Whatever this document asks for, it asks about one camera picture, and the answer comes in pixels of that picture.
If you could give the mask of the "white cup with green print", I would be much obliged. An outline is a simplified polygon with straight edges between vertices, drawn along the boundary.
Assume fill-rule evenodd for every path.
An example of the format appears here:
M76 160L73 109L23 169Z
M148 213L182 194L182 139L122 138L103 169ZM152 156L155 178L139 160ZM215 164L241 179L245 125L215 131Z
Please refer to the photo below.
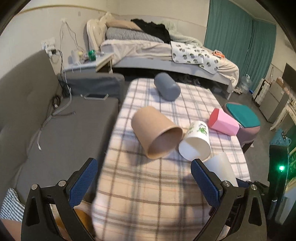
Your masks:
M179 143L178 151L188 161L194 159L206 160L211 154L207 124L201 120L191 123L188 131Z

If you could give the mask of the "grey sofa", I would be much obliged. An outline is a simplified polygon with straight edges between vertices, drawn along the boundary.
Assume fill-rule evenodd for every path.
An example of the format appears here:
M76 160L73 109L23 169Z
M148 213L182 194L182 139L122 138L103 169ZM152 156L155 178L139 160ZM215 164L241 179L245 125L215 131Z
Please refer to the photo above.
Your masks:
M1 78L1 197L68 179L89 158L103 165L125 78L94 70L57 76L39 51ZM109 94L105 101L88 93Z

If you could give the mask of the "plaid table cloth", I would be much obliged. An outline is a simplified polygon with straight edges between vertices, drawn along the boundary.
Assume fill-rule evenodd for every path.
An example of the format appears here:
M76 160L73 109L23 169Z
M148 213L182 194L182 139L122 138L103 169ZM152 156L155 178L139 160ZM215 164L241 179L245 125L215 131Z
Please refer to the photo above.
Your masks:
M92 204L96 240L193 240L209 218L210 206L191 175L190 161L172 151L148 159L131 120L153 106L186 130L207 121L220 104L208 89L180 84L174 102L163 100L152 79L133 80L113 129Z

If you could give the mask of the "wall power socket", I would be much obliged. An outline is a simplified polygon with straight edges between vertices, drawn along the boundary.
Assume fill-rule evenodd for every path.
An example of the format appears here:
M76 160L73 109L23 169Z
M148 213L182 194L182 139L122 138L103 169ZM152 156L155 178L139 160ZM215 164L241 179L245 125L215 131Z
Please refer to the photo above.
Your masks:
M49 58L56 54L56 40L54 37L41 41L41 49L45 50Z

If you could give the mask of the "blue laundry basket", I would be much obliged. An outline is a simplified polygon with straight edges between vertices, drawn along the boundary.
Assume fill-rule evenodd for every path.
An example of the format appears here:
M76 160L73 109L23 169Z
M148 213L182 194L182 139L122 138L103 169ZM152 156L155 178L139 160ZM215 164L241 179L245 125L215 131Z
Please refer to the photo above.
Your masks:
M286 136L284 130L279 128L269 144L273 146L289 147L291 142L291 139Z

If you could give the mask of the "small silver fridge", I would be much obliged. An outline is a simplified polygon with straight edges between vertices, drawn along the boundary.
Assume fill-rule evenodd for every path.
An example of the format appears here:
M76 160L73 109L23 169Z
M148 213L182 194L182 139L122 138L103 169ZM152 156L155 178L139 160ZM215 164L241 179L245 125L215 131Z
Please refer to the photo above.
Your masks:
M274 123L287 104L288 99L287 92L277 82L274 82L267 91L259 110L269 123Z

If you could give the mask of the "orange snack packet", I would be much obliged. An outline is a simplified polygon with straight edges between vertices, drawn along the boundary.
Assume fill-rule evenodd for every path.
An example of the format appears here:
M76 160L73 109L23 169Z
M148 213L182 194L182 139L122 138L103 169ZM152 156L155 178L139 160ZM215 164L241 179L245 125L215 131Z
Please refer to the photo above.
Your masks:
M221 51L219 51L219 50L214 50L212 52L212 55L213 56L216 56L217 58L220 58L220 59L225 58L225 55Z

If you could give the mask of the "white patterned mat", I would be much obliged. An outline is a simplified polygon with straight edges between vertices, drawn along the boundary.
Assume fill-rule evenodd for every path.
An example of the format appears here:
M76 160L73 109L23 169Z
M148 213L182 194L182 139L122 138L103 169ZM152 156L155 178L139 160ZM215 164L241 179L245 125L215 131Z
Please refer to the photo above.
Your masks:
M196 45L171 41L171 57L175 63L203 64L209 53Z

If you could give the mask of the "beige pillow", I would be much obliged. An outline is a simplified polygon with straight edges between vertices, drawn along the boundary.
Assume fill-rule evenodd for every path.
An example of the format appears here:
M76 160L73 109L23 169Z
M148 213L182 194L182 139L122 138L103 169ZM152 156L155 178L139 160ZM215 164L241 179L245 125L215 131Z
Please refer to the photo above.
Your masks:
M142 31L140 27L138 27L137 24L131 21L126 20L110 20L106 22L107 27L113 27L113 28L122 28L122 29L128 29L128 30L134 30L134 31Z

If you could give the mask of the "striped patterned mat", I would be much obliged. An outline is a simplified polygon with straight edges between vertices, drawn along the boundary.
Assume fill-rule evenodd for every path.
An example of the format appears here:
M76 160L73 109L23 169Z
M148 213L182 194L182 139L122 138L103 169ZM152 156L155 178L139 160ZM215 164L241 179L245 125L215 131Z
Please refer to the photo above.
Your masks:
M210 54L203 54L202 56L203 63L199 64L199 67L212 75L216 74L219 69L220 59Z

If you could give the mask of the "black television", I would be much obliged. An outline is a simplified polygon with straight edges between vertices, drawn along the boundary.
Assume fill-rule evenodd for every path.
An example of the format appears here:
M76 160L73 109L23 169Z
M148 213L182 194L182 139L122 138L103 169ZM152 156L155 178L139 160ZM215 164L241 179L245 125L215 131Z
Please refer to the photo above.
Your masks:
M282 79L292 90L296 89L296 71L288 63L285 65Z

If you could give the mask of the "white nightstand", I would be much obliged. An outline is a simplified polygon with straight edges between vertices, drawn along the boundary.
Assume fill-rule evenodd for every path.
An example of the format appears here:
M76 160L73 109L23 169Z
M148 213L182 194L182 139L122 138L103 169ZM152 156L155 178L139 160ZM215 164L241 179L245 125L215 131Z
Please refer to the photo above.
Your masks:
M84 69L94 69L95 72L113 73L112 60L113 53L105 53L103 56L97 56L96 61L87 62L79 65L72 64L64 68L62 72L73 72L74 70L82 71Z

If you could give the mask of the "green can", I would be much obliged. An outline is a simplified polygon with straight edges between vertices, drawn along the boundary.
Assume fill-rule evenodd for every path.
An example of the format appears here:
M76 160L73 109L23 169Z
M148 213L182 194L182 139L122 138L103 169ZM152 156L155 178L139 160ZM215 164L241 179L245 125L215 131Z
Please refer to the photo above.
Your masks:
M91 62L96 60L96 51L95 50L88 51L88 59Z

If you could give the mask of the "light blue white cup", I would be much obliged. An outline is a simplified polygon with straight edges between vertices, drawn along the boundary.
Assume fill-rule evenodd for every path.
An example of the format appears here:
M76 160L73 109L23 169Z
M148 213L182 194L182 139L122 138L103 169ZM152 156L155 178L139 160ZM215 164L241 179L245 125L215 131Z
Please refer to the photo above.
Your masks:
M214 172L221 181L229 181L233 186L238 187L236 176L225 152L217 154L203 163L208 170Z

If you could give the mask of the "grey blue cup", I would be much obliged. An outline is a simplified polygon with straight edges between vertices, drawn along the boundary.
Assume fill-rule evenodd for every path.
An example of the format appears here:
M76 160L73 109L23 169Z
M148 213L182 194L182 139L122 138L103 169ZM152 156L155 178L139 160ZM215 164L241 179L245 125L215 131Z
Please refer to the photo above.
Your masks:
M175 101L181 93L181 89L177 82L165 72L155 76L154 85L160 96L166 101Z

